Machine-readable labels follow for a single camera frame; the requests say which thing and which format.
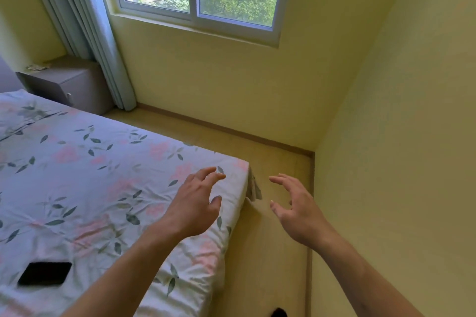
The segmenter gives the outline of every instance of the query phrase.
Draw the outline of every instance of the floral pillow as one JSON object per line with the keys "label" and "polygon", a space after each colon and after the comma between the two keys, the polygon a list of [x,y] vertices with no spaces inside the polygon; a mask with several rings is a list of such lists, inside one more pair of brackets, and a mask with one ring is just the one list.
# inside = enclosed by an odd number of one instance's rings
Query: floral pillow
{"label": "floral pillow", "polygon": [[0,93],[0,140],[20,133],[27,125],[61,112],[61,104],[20,89]]}

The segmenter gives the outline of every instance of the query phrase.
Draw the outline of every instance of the person's left arm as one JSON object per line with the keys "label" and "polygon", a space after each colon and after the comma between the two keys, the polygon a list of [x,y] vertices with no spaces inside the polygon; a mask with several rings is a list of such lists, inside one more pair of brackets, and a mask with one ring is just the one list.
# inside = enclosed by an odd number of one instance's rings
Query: person's left arm
{"label": "person's left arm", "polygon": [[217,219],[221,197],[209,202],[224,174],[215,167],[187,177],[165,215],[109,268],[61,317],[132,317],[158,269],[184,238],[204,233]]}

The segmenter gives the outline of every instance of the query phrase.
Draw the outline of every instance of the gray nightstand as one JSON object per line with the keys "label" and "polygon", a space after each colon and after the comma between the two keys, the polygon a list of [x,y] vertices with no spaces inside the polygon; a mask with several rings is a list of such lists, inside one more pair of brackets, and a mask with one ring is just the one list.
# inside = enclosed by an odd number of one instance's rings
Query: gray nightstand
{"label": "gray nightstand", "polygon": [[33,94],[99,115],[114,107],[98,63],[65,55],[45,64],[50,68],[17,73]]}

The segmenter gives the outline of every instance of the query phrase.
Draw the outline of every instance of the floral bedsheet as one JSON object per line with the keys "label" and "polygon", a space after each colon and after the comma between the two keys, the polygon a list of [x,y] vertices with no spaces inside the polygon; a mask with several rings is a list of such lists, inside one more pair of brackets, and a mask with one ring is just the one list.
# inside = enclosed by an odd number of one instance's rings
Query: floral bedsheet
{"label": "floral bedsheet", "polygon": [[[203,316],[245,196],[244,160],[57,104],[0,94],[0,317],[59,316],[160,218],[185,178],[227,174],[220,216],[167,258],[138,316]],[[33,261],[70,261],[63,285],[20,288]]]}

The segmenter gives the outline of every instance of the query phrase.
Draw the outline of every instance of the forearm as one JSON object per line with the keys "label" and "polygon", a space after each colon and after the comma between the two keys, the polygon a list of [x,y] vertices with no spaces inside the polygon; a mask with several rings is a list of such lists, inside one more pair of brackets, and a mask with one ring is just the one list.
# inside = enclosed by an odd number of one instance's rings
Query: forearm
{"label": "forearm", "polygon": [[180,238],[156,222],[62,317],[131,317]]}
{"label": "forearm", "polygon": [[336,232],[331,232],[323,242],[315,243],[314,249],[334,273],[358,317],[422,317]]}

